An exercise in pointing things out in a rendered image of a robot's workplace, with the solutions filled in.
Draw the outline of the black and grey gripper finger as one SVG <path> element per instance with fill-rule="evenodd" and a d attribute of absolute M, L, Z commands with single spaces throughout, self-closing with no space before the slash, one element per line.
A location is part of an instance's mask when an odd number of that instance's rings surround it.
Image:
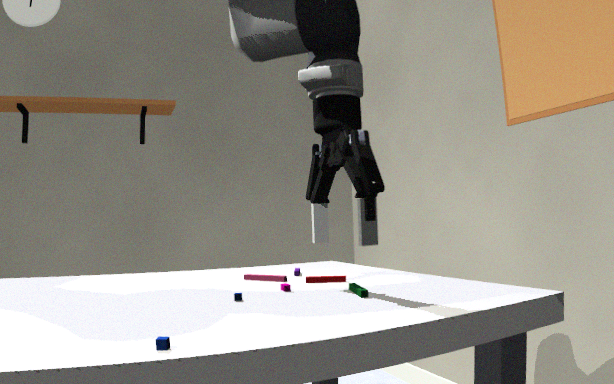
<path fill-rule="evenodd" d="M 329 167 L 326 160 L 330 151 L 329 145 L 313 144 L 312 162 L 306 192 L 306 200 L 310 200 L 312 211 L 313 243 L 329 242 L 328 198 L 334 177 L 340 167 Z M 319 158 L 320 157 L 320 158 Z"/>
<path fill-rule="evenodd" d="M 345 168 L 357 192 L 354 197 L 358 198 L 359 246 L 378 245 L 376 197 L 379 192 L 384 192 L 385 186 L 370 146 L 368 131 L 352 129 L 349 137 L 353 157 L 344 156 L 337 142 L 330 143 L 330 150 Z"/>

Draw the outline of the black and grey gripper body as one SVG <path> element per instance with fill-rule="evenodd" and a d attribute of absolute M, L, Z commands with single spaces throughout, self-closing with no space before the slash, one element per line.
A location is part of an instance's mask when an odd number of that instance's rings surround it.
<path fill-rule="evenodd" d="M 313 100 L 314 131 L 322 136 L 322 145 L 337 142 L 344 156 L 352 156 L 352 146 L 349 145 L 350 131 L 361 130 L 360 98 L 348 94 L 325 95 Z M 329 167 L 341 166 L 335 155 L 329 151 L 327 160 Z"/>

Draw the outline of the dark red rod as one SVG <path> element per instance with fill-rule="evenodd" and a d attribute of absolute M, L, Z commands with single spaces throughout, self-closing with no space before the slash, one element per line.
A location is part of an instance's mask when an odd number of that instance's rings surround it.
<path fill-rule="evenodd" d="M 311 276 L 306 277 L 306 283 L 346 282 L 346 276 Z"/>

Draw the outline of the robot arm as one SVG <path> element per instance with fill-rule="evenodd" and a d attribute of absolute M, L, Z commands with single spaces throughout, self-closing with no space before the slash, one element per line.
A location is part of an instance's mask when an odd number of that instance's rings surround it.
<path fill-rule="evenodd" d="M 355 0 L 228 0 L 228 5 L 231 38 L 246 58 L 264 62 L 312 51 L 306 69 L 298 72 L 310 99 L 363 97 Z"/>

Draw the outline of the pink rod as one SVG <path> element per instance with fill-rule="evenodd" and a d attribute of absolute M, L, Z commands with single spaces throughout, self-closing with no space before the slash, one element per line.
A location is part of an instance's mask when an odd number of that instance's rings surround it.
<path fill-rule="evenodd" d="M 244 280 L 286 282 L 287 276 L 245 274 Z"/>

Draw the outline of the green rod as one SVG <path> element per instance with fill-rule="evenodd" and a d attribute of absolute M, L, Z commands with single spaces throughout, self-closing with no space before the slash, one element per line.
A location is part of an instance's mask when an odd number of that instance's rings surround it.
<path fill-rule="evenodd" d="M 349 290 L 361 298 L 368 297 L 368 290 L 356 283 L 349 283 Z"/>

